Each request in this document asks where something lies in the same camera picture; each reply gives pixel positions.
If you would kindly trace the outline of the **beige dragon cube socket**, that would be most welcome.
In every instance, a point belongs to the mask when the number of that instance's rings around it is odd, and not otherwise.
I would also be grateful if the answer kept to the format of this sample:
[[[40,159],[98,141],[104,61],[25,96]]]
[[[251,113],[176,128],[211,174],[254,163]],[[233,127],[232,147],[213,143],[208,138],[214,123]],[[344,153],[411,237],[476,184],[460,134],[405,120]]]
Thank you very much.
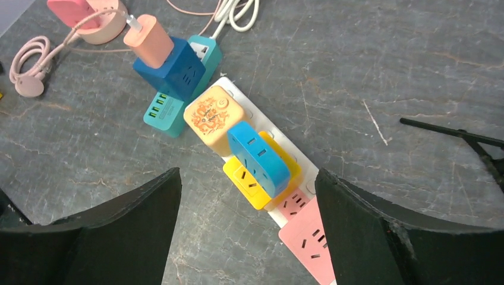
[[[244,109],[219,85],[207,89],[184,111],[184,120],[216,154],[231,154],[227,131],[243,120]]]

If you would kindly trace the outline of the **light blue adapter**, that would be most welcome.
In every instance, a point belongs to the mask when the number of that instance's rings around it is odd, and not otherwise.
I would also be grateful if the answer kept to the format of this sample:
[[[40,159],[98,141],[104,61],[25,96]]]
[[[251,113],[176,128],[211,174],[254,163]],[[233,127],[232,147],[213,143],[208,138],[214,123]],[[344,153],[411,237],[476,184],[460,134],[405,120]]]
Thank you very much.
[[[291,178],[284,161],[246,121],[227,131],[232,154],[253,175],[270,197],[277,197]]]

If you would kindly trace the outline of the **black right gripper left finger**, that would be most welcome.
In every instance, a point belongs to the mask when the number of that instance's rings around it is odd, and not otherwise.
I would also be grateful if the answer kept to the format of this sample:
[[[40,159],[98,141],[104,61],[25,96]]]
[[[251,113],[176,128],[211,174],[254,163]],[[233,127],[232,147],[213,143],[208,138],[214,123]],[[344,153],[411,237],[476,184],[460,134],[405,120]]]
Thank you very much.
[[[174,167],[88,210],[32,223],[1,194],[2,284],[160,284],[182,183]]]

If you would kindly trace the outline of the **pink cube socket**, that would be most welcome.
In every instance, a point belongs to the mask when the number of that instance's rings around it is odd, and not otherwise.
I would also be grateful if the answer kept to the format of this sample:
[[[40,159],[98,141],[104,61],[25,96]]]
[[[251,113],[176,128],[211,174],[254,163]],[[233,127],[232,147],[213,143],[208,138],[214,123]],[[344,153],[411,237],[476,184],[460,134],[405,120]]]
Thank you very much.
[[[335,273],[316,197],[280,229],[279,238],[319,284],[334,283]]]

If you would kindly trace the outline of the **teal power strip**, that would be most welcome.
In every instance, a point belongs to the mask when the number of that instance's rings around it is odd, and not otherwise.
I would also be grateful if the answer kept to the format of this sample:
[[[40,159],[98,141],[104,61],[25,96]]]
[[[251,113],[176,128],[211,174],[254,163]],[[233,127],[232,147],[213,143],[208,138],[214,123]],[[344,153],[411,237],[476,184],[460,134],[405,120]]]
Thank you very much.
[[[206,68],[193,95],[188,101],[183,102],[157,91],[143,115],[145,124],[172,138],[179,137],[183,132],[186,126],[183,118],[185,108],[206,89],[222,60],[222,52],[216,39],[193,35],[187,42]]]

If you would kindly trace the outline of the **yellow cube socket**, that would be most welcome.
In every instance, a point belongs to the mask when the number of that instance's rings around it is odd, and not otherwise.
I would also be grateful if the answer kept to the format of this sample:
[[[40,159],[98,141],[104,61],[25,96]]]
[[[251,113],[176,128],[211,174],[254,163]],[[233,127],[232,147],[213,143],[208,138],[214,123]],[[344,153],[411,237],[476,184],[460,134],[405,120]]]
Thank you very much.
[[[249,203],[257,210],[272,211],[283,200],[298,189],[303,181],[302,167],[297,163],[292,154],[287,153],[266,131],[259,132],[259,135],[268,145],[280,156],[287,165],[291,180],[288,186],[277,197],[272,198],[262,186],[256,181],[253,175],[233,156],[223,166],[223,171],[245,196]]]

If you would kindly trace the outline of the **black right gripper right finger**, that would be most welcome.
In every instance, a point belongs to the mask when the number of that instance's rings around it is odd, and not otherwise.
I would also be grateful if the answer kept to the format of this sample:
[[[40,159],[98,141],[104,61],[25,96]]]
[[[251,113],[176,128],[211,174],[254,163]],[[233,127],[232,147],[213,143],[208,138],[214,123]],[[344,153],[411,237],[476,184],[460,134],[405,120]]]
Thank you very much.
[[[502,284],[503,230],[431,217],[320,169],[316,198],[338,284]]]

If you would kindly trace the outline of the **peach USB charger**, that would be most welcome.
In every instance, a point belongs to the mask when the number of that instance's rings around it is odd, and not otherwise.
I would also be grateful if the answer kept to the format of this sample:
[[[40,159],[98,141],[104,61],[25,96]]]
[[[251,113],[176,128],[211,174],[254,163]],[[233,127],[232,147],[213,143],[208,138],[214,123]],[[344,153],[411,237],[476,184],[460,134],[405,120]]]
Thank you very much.
[[[128,46],[148,67],[160,68],[174,48],[174,43],[154,15],[127,15],[130,29],[123,38]]]

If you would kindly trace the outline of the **dark blue cube socket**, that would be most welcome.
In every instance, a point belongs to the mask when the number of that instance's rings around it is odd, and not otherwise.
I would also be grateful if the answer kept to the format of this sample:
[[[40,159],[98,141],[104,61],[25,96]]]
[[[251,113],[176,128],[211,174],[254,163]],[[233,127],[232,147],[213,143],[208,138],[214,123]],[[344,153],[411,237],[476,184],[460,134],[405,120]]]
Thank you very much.
[[[160,68],[148,67],[138,58],[133,69],[156,91],[186,102],[206,68],[185,39],[171,37],[171,40],[174,48]]]

